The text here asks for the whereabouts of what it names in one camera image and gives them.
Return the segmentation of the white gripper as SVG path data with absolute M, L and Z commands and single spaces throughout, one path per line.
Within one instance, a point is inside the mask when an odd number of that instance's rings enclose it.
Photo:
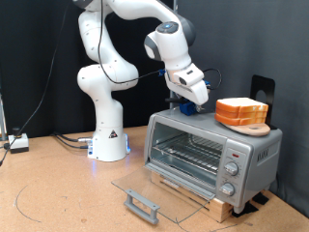
M 198 104 L 196 105 L 197 112 L 203 112 L 205 108 L 203 103 L 209 99 L 207 86 L 202 76 L 188 77 L 175 76 L 175 80 L 169 76 L 165 76 L 167 87 L 178 95 Z

